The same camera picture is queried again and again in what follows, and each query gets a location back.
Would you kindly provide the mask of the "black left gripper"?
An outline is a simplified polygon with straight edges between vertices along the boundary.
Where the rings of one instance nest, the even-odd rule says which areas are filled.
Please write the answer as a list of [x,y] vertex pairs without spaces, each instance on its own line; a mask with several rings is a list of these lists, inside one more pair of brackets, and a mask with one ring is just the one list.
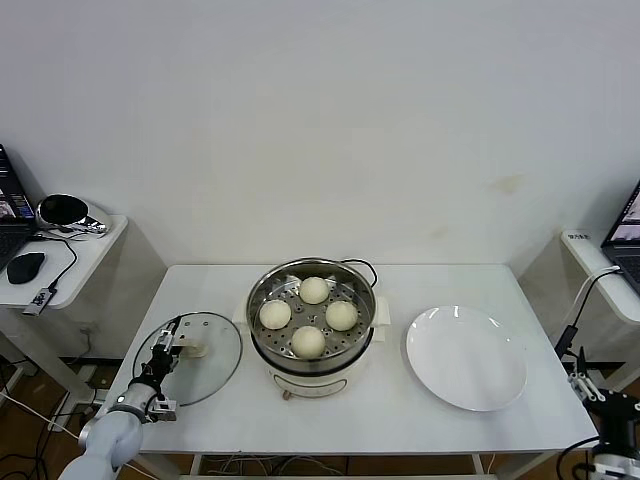
[[160,328],[152,346],[152,357],[147,362],[149,376],[165,377],[172,372],[175,359],[178,359],[183,351],[183,347],[173,347],[179,326],[180,320],[172,319]]

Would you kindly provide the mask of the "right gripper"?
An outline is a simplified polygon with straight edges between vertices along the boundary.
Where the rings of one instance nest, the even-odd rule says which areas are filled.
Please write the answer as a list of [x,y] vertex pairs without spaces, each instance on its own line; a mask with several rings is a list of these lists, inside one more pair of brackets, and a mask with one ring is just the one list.
[[600,441],[604,443],[635,443],[639,424],[639,399],[626,393],[600,389],[588,375],[584,348],[575,356],[569,384],[585,400],[586,410],[599,419]]

